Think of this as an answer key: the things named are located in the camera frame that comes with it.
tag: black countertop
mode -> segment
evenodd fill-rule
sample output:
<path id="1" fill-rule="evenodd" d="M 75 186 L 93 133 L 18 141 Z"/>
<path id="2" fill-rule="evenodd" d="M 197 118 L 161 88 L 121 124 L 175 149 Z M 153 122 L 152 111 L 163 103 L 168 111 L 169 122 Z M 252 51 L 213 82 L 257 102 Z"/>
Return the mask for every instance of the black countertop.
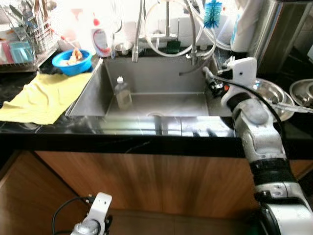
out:
<path id="1" fill-rule="evenodd" d="M 222 51 L 217 56 L 223 57 Z M 48 60 L 41 72 L 55 73 Z M 13 99 L 36 73 L 0 74 L 0 107 Z M 282 72 L 267 77 L 288 92 L 292 82 L 313 77 L 313 65 L 293 50 Z M 290 159 L 312 159 L 313 116 L 294 114 L 283 122 Z M 134 128 L 127 131 L 122 124 Z M 68 117 L 53 125 L 0 122 L 2 149 L 85 151 L 107 153 L 170 154 L 243 157 L 230 117 Z"/>

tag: dish rack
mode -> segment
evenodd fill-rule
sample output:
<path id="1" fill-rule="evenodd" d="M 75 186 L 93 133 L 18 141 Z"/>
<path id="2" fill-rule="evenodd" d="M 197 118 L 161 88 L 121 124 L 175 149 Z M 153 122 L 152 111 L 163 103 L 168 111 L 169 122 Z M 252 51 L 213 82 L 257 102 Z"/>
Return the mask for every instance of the dish rack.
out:
<path id="1" fill-rule="evenodd" d="M 58 38 L 53 33 L 50 20 L 43 22 L 43 17 L 37 20 L 36 28 L 30 28 L 28 25 L 17 24 L 12 19 L 12 13 L 8 12 L 8 8 L 4 9 L 10 20 L 10 27 L 17 35 L 19 42 L 29 42 L 31 45 L 31 53 L 33 54 L 33 61 L 26 63 L 13 63 L 0 64 L 0 72 L 31 72 L 37 71 L 39 66 L 46 61 L 58 48 Z"/>

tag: blue brush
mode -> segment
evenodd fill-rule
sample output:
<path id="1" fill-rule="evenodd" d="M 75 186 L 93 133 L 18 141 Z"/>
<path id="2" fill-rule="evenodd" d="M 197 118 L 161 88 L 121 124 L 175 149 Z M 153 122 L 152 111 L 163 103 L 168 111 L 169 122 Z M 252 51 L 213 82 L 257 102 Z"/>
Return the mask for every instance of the blue brush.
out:
<path id="1" fill-rule="evenodd" d="M 215 28 L 220 24 L 220 16 L 222 11 L 222 3 L 216 0 L 205 3 L 204 27 Z"/>

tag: cabinet door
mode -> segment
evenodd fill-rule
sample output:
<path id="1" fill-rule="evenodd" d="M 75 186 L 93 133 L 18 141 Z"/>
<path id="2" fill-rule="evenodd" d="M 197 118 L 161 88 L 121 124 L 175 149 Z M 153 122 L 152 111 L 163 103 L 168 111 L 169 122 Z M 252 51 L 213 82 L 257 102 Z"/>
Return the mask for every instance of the cabinet door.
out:
<path id="1" fill-rule="evenodd" d="M 22 152 L 0 180 L 0 234 L 51 234 L 57 208 L 77 195 L 30 152 Z M 72 230 L 83 220 L 81 201 L 65 207 L 56 219 L 56 231 Z"/>
<path id="2" fill-rule="evenodd" d="M 241 218 L 258 207 L 246 159 L 37 152 L 79 195 L 106 192 L 113 209 Z M 313 161 L 291 161 L 296 177 Z"/>

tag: stainless steel sink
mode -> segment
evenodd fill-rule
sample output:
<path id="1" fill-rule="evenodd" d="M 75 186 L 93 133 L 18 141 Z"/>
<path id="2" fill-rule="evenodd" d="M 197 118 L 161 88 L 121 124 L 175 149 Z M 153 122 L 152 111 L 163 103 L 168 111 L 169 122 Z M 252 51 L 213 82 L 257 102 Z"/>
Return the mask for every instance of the stainless steel sink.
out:
<path id="1" fill-rule="evenodd" d="M 139 63 L 125 58 L 100 60 L 84 91 L 66 114 L 110 117 L 229 116 L 227 109 L 221 109 L 220 100 L 205 92 L 201 71 L 179 76 L 179 72 L 191 68 L 184 57 L 146 57 L 141 58 Z M 118 76 L 122 76 L 131 87 L 133 105 L 127 110 L 118 108 L 113 93 Z"/>

